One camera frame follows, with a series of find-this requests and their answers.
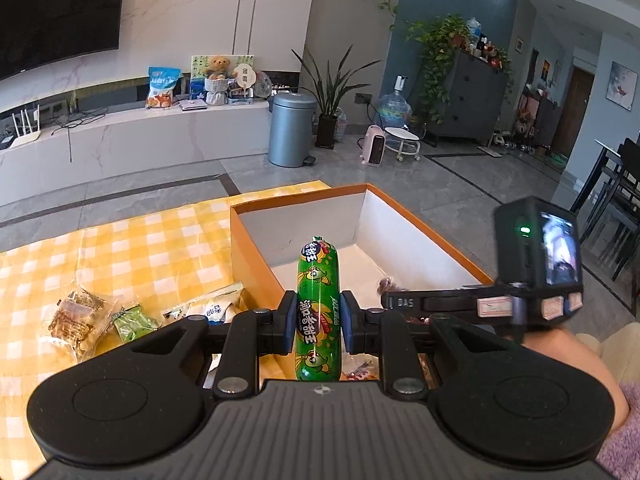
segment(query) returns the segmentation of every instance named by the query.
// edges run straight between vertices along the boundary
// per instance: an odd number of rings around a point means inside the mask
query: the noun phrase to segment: blue-gray trash can
[[[273,113],[269,162],[284,168],[299,168],[311,148],[316,99],[311,95],[281,92],[274,96],[269,110]]]

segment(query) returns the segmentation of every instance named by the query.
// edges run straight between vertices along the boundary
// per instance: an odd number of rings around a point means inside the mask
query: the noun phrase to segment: floor
[[[535,195],[569,207],[575,197],[553,167],[522,152],[495,158],[473,143],[424,144],[423,158],[383,158],[363,166],[357,136],[334,150],[313,149],[315,166],[279,168],[266,155],[198,162],[108,178],[0,206],[0,251],[94,225],[276,186],[322,180],[329,186],[369,182],[389,193],[448,238],[488,274],[496,272],[493,209]],[[584,221],[588,211],[578,217]],[[628,273],[613,283],[612,270],[583,251],[582,309],[567,326],[604,339],[633,321]]]

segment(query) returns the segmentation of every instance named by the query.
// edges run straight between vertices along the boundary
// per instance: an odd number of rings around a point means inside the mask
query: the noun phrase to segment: pink heater
[[[363,164],[379,166],[385,152],[385,133],[379,126],[372,124],[364,136],[360,158]]]

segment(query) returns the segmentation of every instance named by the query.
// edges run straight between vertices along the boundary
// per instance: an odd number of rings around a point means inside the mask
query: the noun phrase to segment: white stool
[[[385,131],[392,137],[391,139],[387,136],[385,141],[385,148],[390,149],[392,152],[396,152],[398,155],[396,158],[402,161],[403,155],[411,155],[415,157],[415,160],[420,160],[420,137],[412,134],[410,131],[405,130],[404,128],[393,128],[388,127],[385,128]],[[394,148],[389,145],[389,140],[395,142],[400,142],[400,146],[398,148]]]

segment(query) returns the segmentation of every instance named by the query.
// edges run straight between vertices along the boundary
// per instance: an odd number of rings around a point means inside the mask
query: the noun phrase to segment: black tv screen
[[[118,48],[122,0],[0,0],[0,79]]]

